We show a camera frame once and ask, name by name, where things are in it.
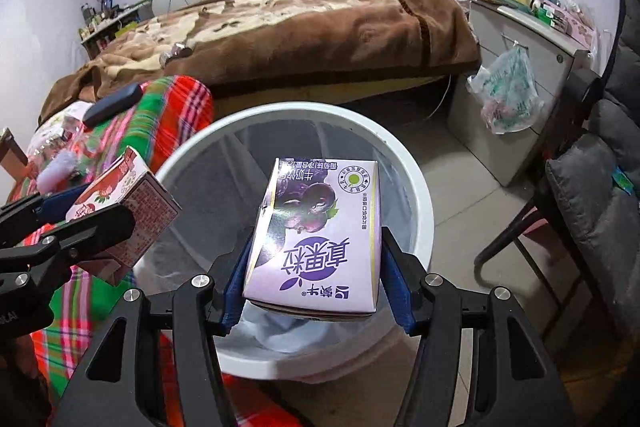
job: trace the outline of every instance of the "juice box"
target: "juice box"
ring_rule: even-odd
[[[278,158],[244,297],[317,320],[368,317],[378,303],[381,241],[377,162]]]
[[[78,263],[83,270],[113,286],[120,283],[181,210],[130,146],[80,194],[67,211],[66,220],[78,219],[115,203],[124,204],[136,219],[131,237],[94,259]]]

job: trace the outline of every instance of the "grey cabinet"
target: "grey cabinet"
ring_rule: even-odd
[[[491,63],[515,42],[529,55],[536,90],[545,105],[530,128],[492,134],[480,117],[480,103],[466,89],[466,78],[456,83],[448,127],[502,185],[508,185],[540,149],[542,136],[557,97],[570,71],[583,67],[588,50],[578,42],[517,10],[473,1],[469,20],[478,37],[482,65]]]

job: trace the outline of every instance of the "green and white plastic bag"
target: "green and white plastic bag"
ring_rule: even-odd
[[[531,62],[517,44],[470,76],[466,87],[482,103],[480,114],[494,134],[531,127],[542,109]]]

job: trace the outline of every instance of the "brown blanket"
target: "brown blanket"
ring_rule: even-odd
[[[164,70],[159,55],[193,55]],[[120,36],[57,81],[40,123],[77,100],[132,82],[186,74],[214,97],[273,87],[456,74],[477,68],[478,46],[454,0],[210,0]]]

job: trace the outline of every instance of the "metal bolt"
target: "metal bolt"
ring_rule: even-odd
[[[511,298],[511,292],[507,288],[503,288],[502,286],[498,286],[494,290],[495,296],[501,301],[506,301]]]
[[[427,277],[424,278],[424,281],[429,286],[440,286],[443,283],[442,277],[437,273],[428,273]]]
[[[193,279],[191,279],[191,285],[196,286],[196,288],[202,288],[209,284],[209,276],[208,275],[196,275]]]
[[[140,290],[138,288],[132,288],[124,292],[124,299],[127,302],[133,302],[140,297]]]
[[[18,277],[15,278],[15,285],[18,286],[19,288],[20,286],[24,286],[25,284],[27,284],[28,280],[29,280],[29,274],[21,273],[20,275],[18,275]]]

